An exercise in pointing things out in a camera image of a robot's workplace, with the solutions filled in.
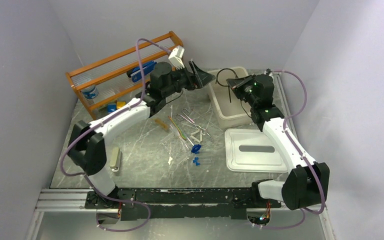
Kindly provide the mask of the tan test tube brush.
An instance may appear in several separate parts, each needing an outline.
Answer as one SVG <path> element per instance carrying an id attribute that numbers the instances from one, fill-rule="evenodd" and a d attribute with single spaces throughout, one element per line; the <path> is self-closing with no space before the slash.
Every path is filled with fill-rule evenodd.
<path id="1" fill-rule="evenodd" d="M 164 121 L 162 121 L 161 119 L 157 118 L 157 119 L 154 120 L 154 122 L 156 124 L 158 124 L 165 131 L 169 130 L 169 126 Z"/>

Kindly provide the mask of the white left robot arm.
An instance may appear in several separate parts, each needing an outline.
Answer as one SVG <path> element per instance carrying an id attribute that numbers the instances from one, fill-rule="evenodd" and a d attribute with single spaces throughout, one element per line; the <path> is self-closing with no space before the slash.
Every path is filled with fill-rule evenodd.
<path id="1" fill-rule="evenodd" d="M 215 80 L 214 75 L 201 70 L 192 60 L 189 65 L 191 71 L 173 70 L 168 62 L 157 63 L 144 91 L 124 107 L 101 119 L 90 123 L 79 121 L 73 126 L 67 155 L 82 169 L 104 207 L 112 208 L 119 200 L 117 185 L 105 169 L 106 145 L 131 126 L 158 113 L 169 96 L 182 90 L 202 89 Z"/>

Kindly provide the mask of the colourful plastic spoons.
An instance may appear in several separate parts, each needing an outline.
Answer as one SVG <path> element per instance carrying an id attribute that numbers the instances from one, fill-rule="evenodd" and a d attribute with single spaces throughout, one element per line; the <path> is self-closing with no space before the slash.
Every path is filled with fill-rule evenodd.
<path id="1" fill-rule="evenodd" d="M 179 135 L 182 139 L 186 140 L 186 139 L 187 139 L 186 136 L 185 136 L 185 135 L 183 134 L 183 132 L 180 130 L 180 128 L 178 127 L 178 125 L 174 122 L 174 120 L 172 119 L 172 117 L 171 117 L 171 116 L 167 116 L 167 117 L 168 117 L 168 119 L 170 120 L 171 124 L 172 124 L 172 125 L 174 126 L 174 128 L 176 129 L 178 135 Z"/>

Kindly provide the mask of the blue plastic clamp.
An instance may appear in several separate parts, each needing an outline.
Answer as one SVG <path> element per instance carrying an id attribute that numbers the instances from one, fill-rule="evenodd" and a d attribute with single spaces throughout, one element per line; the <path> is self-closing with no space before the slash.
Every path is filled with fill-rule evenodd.
<path id="1" fill-rule="evenodd" d="M 192 154 L 198 154 L 202 145 L 201 144 L 194 144 L 193 147 L 191 148 L 190 152 Z"/>

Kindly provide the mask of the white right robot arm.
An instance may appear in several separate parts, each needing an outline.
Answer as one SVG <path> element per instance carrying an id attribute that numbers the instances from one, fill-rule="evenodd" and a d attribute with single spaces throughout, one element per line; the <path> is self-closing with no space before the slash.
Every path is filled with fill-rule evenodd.
<path id="1" fill-rule="evenodd" d="M 259 180 L 252 184 L 250 202 L 262 207 L 268 200 L 283 202 L 290 210 L 326 206 L 330 169 L 318 163 L 291 133 L 287 120 L 274 104 L 274 82 L 267 74 L 230 78 L 226 81 L 237 99 L 248 103 L 250 116 L 259 130 L 272 142 L 285 163 L 288 177 L 285 181 Z"/>

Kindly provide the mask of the white clay triangle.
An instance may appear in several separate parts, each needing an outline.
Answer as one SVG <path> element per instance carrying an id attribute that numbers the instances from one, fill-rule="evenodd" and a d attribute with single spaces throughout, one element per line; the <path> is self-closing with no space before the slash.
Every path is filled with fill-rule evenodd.
<path id="1" fill-rule="evenodd" d="M 203 132 L 201 130 L 196 130 L 190 134 L 190 138 L 200 144 L 203 142 Z"/>

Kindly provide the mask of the black metal ring tripod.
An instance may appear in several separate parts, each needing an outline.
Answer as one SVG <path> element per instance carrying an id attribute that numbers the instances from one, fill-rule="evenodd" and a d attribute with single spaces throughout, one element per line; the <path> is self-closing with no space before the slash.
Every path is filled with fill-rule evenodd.
<path id="1" fill-rule="evenodd" d="M 222 83 L 220 81 L 220 75 L 221 73 L 223 72 L 231 72 L 233 74 L 233 77 L 235 79 L 238 78 L 238 74 L 236 73 L 235 70 L 233 70 L 232 68 L 229 68 L 229 67 L 225 67 L 225 68 L 222 68 L 220 69 L 216 75 L 215 75 L 215 83 L 221 87 L 224 87 L 224 88 L 227 88 L 227 93 L 228 93 L 228 100 L 229 100 L 229 103 L 232 103 L 232 93 L 231 93 L 231 90 L 229 89 L 229 84 L 228 84 L 228 79 L 230 79 L 229 77 L 226 77 L 225 80 L 224 80 L 224 83 Z"/>

